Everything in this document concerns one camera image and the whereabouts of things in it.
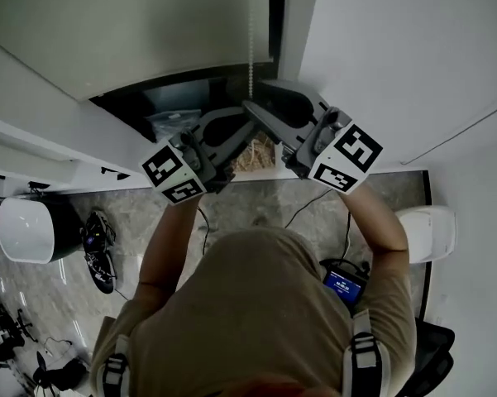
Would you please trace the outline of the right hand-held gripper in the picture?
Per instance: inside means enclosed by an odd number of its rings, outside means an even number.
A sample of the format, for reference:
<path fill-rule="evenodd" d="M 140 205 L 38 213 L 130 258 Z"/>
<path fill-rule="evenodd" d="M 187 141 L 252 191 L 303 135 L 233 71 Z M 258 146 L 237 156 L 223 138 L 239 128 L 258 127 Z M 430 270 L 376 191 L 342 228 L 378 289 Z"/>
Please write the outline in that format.
<path fill-rule="evenodd" d="M 300 144 L 296 151 L 283 152 L 285 166 L 300 179 L 350 194 L 367 178 L 384 150 L 348 115 L 328 107 L 307 85 L 261 80 L 257 83 L 257 103 L 245 100 L 243 110 L 274 143 Z M 299 140 L 295 128 L 309 124 L 317 125 L 307 138 Z"/>

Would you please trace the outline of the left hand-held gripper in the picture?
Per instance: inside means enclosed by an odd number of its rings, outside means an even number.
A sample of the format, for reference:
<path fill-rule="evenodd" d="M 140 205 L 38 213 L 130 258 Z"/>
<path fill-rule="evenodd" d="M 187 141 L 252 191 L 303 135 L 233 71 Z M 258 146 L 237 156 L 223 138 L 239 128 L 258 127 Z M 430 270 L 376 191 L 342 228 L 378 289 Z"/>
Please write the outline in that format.
<path fill-rule="evenodd" d="M 141 162 L 141 170 L 171 205 L 206 193 L 217 194 L 235 177 L 229 161 L 246 148 L 257 131 L 241 107 L 207 112 L 193 134 L 179 132 L 159 141 Z"/>

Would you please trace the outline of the white roller blind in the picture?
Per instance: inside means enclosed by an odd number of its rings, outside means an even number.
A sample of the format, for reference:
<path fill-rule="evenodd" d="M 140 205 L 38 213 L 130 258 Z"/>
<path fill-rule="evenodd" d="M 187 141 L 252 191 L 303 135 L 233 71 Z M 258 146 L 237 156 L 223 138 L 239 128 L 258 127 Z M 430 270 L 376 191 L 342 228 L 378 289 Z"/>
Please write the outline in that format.
<path fill-rule="evenodd" d="M 270 0 L 0 0 L 0 46 L 85 100 L 156 77 L 267 61 Z"/>

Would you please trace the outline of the person's right forearm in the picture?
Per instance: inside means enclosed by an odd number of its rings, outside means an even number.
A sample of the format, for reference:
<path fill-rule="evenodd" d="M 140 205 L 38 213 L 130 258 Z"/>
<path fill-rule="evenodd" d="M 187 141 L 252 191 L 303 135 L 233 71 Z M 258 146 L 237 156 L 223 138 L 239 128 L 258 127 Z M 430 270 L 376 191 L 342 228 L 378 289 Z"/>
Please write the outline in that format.
<path fill-rule="evenodd" d="M 374 273 L 409 272 L 409 244 L 395 213 L 366 183 L 350 194 L 339 194 L 373 256 Z"/>

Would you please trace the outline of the person's left forearm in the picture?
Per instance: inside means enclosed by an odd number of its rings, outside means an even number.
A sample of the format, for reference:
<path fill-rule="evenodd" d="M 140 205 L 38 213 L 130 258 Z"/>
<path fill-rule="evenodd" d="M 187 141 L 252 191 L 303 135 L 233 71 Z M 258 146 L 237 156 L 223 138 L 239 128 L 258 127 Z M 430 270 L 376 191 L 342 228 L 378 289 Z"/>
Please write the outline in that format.
<path fill-rule="evenodd" d="M 146 248 L 133 299 L 160 309 L 176 291 L 198 211 L 198 198 L 169 206 Z"/>

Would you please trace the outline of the beige straw bundle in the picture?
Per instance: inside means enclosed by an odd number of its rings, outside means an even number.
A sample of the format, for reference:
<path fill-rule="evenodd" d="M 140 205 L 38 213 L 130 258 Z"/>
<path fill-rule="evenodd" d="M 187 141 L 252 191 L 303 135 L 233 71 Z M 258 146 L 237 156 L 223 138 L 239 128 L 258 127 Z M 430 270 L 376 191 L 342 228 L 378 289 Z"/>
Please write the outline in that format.
<path fill-rule="evenodd" d="M 255 172 L 275 167 L 275 144 L 269 138 L 255 138 L 232 163 L 235 173 Z"/>

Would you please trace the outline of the clear plastic bag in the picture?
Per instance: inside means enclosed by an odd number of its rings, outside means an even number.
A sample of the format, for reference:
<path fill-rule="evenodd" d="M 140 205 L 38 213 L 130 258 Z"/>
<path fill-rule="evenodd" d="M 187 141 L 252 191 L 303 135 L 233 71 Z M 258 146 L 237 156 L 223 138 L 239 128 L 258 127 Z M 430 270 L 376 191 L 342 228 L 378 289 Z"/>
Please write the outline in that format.
<path fill-rule="evenodd" d="M 152 126 L 155 139 L 160 141 L 165 137 L 171 137 L 185 129 L 195 127 L 201 116 L 202 111 L 200 109 L 189 109 L 158 112 L 147 117 L 146 120 Z"/>

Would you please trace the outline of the small black angular device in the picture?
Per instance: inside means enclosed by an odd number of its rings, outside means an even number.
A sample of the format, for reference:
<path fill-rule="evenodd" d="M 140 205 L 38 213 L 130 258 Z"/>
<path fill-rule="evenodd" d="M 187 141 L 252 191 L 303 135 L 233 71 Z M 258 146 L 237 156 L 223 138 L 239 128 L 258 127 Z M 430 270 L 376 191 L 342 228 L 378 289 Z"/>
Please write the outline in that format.
<path fill-rule="evenodd" d="M 101 167 L 101 174 L 102 175 L 116 175 L 116 180 L 124 180 L 129 177 L 129 174 L 125 174 L 116 170 L 109 169 L 107 167 L 102 166 Z"/>

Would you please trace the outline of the blue screen handheld device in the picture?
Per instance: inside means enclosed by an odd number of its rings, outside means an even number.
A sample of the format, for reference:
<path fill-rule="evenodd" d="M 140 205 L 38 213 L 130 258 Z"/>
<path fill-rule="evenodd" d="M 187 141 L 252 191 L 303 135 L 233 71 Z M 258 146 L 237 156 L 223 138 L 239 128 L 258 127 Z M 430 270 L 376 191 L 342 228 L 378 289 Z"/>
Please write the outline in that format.
<path fill-rule="evenodd" d="M 323 284 L 337 294 L 350 313 L 354 313 L 370 278 L 369 263 L 364 261 L 357 265 L 344 258 L 327 258 L 319 265 L 326 271 Z"/>

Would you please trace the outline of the person's beige shirt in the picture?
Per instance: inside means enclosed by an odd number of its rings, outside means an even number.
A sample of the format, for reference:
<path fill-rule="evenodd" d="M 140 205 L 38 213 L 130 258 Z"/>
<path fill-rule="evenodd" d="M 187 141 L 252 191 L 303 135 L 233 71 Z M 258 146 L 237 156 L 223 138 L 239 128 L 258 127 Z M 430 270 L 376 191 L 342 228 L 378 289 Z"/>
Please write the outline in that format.
<path fill-rule="evenodd" d="M 350 313 L 297 234 L 220 237 L 163 307 L 127 301 L 93 352 L 94 397 L 338 395 L 357 366 Z"/>

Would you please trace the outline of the white rounded bin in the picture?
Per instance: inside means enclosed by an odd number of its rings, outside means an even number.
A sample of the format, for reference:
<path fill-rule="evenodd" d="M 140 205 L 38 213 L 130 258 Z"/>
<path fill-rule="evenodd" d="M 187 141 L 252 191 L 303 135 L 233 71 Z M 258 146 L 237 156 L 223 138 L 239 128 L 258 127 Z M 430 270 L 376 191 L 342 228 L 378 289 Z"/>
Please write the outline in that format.
<path fill-rule="evenodd" d="M 409 243 L 409 263 L 424 264 L 449 256 L 456 246 L 456 213 L 445 206 L 407 208 L 395 213 Z"/>

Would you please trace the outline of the black wheeled stand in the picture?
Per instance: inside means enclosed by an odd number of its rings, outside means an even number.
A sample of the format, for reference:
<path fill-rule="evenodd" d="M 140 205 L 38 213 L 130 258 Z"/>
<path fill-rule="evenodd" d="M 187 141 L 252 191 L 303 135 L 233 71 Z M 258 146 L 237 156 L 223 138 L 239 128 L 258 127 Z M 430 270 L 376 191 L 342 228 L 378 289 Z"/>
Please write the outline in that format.
<path fill-rule="evenodd" d="M 26 338 L 38 342 L 29 331 L 31 323 L 25 323 L 22 309 L 14 318 L 0 302 L 0 370 L 9 368 L 9 361 L 15 358 L 16 347 L 24 347 Z"/>

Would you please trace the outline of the black mesh office chair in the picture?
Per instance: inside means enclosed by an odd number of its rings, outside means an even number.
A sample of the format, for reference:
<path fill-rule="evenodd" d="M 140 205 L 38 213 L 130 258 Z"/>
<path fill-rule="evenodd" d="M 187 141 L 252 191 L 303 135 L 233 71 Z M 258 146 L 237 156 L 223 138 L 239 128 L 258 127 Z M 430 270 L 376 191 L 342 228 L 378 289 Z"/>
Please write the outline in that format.
<path fill-rule="evenodd" d="M 426 397 L 448 376 L 454 365 L 450 350 L 456 334 L 449 328 L 417 322 L 417 352 L 413 375 L 414 397 Z"/>

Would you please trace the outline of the black window frame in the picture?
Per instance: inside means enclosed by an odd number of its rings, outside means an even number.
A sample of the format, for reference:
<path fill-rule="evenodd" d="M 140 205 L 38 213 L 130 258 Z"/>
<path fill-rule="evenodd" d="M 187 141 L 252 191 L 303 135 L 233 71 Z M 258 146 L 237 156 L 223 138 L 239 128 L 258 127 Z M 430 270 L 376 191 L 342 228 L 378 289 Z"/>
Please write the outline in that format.
<path fill-rule="evenodd" d="M 205 108 L 221 108 L 227 103 L 240 103 L 255 93 L 256 82 L 276 79 L 282 53 L 284 18 L 287 0 L 269 2 L 269 54 L 263 62 L 248 62 L 168 74 L 141 81 L 137 84 L 103 93 L 90 101 L 123 121 L 148 141 L 154 142 L 154 133 L 148 117 L 155 112 L 154 103 L 146 92 L 177 84 L 208 80 L 211 82 L 211 102 Z"/>

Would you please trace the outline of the black wired floor device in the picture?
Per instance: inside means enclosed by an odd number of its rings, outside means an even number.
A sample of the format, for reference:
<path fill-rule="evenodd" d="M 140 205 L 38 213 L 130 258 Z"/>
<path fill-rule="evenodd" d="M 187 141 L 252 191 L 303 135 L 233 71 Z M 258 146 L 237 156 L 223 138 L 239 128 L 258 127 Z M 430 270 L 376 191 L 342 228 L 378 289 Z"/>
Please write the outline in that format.
<path fill-rule="evenodd" d="M 81 229 L 84 259 L 91 278 L 103 294 L 111 294 L 117 283 L 110 248 L 116 240 L 116 233 L 109 225 L 105 214 L 93 210 Z"/>

